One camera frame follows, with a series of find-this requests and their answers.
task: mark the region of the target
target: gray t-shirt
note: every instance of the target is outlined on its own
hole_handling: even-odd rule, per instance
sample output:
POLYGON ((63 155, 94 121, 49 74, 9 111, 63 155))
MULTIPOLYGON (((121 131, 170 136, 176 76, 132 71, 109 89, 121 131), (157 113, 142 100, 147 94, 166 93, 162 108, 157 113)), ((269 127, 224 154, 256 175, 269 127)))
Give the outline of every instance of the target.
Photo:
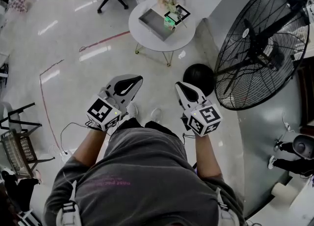
POLYGON ((43 223, 55 225, 74 180, 83 226, 216 226, 217 187, 224 203, 241 215, 232 189, 221 178, 200 179, 186 159, 177 137, 150 128, 118 131, 96 165, 89 168, 72 157, 59 171, 43 223))

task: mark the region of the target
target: shirt sleeve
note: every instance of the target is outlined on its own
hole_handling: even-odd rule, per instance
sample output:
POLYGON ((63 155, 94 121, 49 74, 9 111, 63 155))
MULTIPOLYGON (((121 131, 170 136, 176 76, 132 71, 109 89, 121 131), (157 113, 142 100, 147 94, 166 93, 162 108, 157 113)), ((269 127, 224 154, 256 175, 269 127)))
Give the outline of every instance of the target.
POLYGON ((220 194, 224 204, 236 213, 239 218, 240 225, 245 225, 245 219, 243 217, 243 204, 235 195, 233 189, 223 181, 222 176, 201 178, 201 180, 203 180, 214 191, 216 191, 217 188, 220 189, 220 194))
POLYGON ((79 181, 88 170, 89 167, 77 161, 73 156, 60 169, 54 180, 52 192, 45 204, 43 225, 55 226, 55 220, 60 208, 71 197, 72 183, 75 180, 79 181))

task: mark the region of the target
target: person's left arm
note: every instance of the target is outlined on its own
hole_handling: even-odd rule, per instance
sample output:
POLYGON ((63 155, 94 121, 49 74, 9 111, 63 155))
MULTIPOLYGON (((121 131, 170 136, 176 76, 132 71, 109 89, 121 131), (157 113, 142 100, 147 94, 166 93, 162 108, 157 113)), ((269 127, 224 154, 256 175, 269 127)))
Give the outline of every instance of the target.
POLYGON ((43 224, 55 226, 56 216, 64 203, 67 203, 72 194, 72 183, 79 181, 85 173, 96 163, 106 133, 91 130, 73 156, 67 161, 57 174, 50 196, 48 197, 43 224))

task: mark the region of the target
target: gray tray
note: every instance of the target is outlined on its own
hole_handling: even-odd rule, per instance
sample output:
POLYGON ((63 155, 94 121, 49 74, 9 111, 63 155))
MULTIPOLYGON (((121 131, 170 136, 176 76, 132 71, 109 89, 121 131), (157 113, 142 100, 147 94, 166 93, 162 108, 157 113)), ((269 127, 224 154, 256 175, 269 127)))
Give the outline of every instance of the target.
POLYGON ((165 27, 163 24, 164 18, 152 9, 149 9, 146 13, 140 16, 138 20, 162 41, 166 40, 175 30, 170 30, 165 27))

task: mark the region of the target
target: fan grille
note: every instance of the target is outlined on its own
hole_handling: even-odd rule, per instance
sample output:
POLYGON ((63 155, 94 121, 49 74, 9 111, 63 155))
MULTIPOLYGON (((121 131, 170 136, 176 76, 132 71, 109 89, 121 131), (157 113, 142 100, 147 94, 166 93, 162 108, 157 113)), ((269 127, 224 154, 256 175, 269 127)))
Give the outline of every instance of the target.
MULTIPOLYGON (((287 0, 250 0, 233 23, 222 45, 215 73, 235 65, 247 57, 250 38, 242 37, 248 20, 256 34, 291 12, 287 0)), ((305 24, 307 11, 299 12, 280 31, 268 40, 265 53, 278 44, 284 61, 278 71, 260 64, 243 67, 236 79, 225 90, 236 70, 216 77, 215 92, 222 106, 230 110, 243 110, 256 106, 274 96, 289 81, 304 56, 308 43, 309 26, 305 24)))

